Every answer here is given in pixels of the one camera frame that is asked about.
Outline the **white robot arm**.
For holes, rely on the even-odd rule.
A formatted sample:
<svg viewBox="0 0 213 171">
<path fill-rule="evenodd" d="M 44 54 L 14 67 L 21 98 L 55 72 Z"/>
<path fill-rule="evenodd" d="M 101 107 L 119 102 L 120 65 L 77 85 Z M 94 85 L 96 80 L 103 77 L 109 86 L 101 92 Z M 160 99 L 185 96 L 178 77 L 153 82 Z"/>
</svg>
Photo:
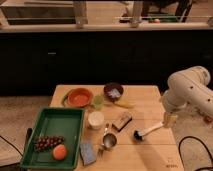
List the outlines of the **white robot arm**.
<svg viewBox="0 0 213 171">
<path fill-rule="evenodd" d="M 213 118 L 213 90 L 207 87 L 210 80 L 209 71 L 202 66 L 177 71 L 168 77 L 168 89 L 161 97 L 165 128 L 173 126 L 176 111 L 184 109 L 188 103 Z"/>
</svg>

